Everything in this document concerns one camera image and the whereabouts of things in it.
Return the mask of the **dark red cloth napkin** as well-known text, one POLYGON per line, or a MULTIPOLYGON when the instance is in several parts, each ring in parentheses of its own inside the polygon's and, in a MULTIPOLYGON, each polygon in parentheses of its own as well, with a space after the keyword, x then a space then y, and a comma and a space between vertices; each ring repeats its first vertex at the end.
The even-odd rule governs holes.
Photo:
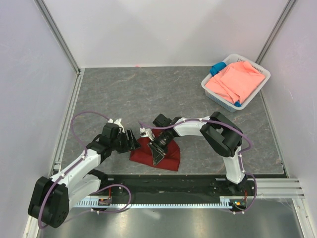
MULTIPOLYGON (((158 129, 151 129, 155 138, 159 136, 162 132, 170 132, 173 134, 171 129, 167 130, 158 130, 158 129)), ((133 150, 130 153, 130 160, 134 162, 138 162, 141 164, 145 164, 151 167, 170 170, 170 171, 178 171, 180 165, 180 148, 174 139, 168 145, 168 152, 165 154, 165 157, 161 157, 161 161, 155 166, 153 165, 152 153, 148 146, 149 142, 152 142, 149 138, 139 138, 137 141, 141 144, 139 149, 133 150)))

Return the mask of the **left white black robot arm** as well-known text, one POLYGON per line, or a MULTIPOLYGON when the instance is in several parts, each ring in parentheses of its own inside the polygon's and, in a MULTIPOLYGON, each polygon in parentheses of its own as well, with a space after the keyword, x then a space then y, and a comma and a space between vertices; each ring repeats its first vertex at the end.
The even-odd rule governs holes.
POLYGON ((41 227, 59 227, 69 211, 86 196, 107 193, 109 184, 96 167, 113 151, 131 152, 141 145, 132 130, 124 129, 119 121, 108 122, 84 151, 65 169, 47 178, 40 177, 34 186, 28 215, 36 218, 41 227))

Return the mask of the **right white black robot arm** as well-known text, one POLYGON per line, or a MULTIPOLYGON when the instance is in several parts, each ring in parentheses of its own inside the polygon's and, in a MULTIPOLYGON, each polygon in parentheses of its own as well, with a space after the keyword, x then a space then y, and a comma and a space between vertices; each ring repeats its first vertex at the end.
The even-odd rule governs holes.
POLYGON ((210 117, 169 119, 159 114, 153 121, 155 129, 163 129, 148 143, 153 165, 158 165, 168 153, 168 145, 176 137, 202 136, 212 149, 223 158, 228 192, 238 195, 245 189, 246 177, 242 165, 242 131, 220 112, 210 117))

